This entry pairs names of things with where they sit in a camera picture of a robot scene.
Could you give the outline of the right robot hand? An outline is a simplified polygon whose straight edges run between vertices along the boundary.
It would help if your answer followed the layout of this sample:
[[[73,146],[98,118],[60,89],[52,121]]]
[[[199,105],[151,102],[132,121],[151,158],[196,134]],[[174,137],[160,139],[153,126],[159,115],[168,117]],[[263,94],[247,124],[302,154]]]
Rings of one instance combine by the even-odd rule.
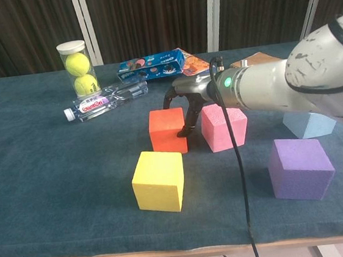
[[[180,77],[172,82],[172,86],[165,94],[163,109],[169,109],[172,99],[177,96],[185,96],[189,102],[184,126],[177,136],[180,138],[188,137],[195,129],[196,122],[205,103],[217,103],[214,84],[210,75]]]

